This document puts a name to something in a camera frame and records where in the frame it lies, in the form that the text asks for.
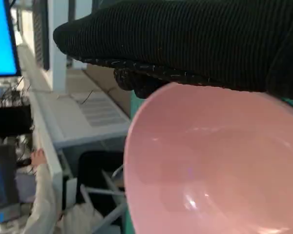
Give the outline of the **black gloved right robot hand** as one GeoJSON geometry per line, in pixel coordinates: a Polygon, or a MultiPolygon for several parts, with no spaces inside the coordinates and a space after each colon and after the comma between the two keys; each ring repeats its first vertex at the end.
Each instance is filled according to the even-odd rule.
{"type": "Polygon", "coordinates": [[[293,0],[127,0],[53,39],[139,98],[175,82],[293,99],[293,0]]]}

